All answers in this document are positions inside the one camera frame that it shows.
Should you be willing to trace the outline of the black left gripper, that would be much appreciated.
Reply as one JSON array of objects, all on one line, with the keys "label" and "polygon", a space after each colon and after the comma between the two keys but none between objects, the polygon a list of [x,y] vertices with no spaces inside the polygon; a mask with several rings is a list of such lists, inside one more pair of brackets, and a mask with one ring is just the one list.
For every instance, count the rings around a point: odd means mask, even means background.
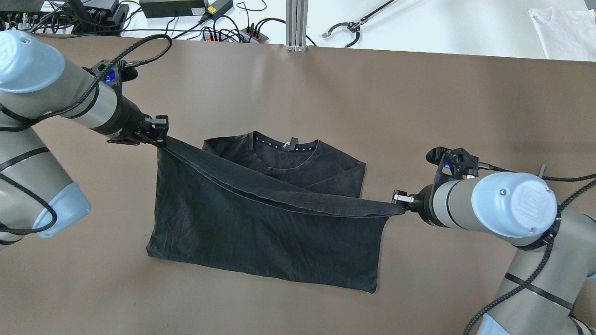
[{"label": "black left gripper", "polygon": [[138,146],[151,144],[158,148],[166,146],[169,119],[166,115],[151,117],[125,97],[119,97],[114,114],[102,126],[100,134],[109,143]]}]

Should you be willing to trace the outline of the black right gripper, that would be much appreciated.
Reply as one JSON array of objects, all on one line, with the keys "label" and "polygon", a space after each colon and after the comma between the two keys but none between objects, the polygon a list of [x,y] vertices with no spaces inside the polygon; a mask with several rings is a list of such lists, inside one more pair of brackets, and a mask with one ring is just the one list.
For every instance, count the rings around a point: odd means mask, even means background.
[{"label": "black right gripper", "polygon": [[392,203],[401,205],[406,211],[417,213],[428,225],[438,226],[438,218],[432,210],[432,190],[432,185],[427,185],[417,194],[406,194],[405,191],[395,189]]}]

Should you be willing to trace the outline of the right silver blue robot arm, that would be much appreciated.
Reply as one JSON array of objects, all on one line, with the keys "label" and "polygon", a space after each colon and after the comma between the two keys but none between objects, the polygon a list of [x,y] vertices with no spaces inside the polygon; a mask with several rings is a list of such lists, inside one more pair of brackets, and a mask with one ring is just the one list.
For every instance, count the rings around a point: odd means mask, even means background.
[{"label": "right silver blue robot arm", "polygon": [[437,227],[483,232],[516,248],[496,297],[463,330],[480,335],[593,335],[572,311],[595,279],[595,217],[558,206],[534,174],[499,172],[456,180],[438,174],[418,194],[393,202]]}]

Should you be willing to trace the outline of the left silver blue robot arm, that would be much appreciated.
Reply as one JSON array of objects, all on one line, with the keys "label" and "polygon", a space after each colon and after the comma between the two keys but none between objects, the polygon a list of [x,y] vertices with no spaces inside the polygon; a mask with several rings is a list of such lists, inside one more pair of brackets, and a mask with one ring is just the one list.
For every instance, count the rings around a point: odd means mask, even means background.
[{"label": "left silver blue robot arm", "polygon": [[1,33],[1,248],[26,235],[53,237],[87,216],[91,204],[34,131],[34,125],[61,116],[110,143],[164,146],[167,116],[151,117],[122,94],[122,83],[137,68],[165,54],[127,62],[141,45],[170,36],[136,41],[113,60],[83,68],[60,51],[19,30]]}]

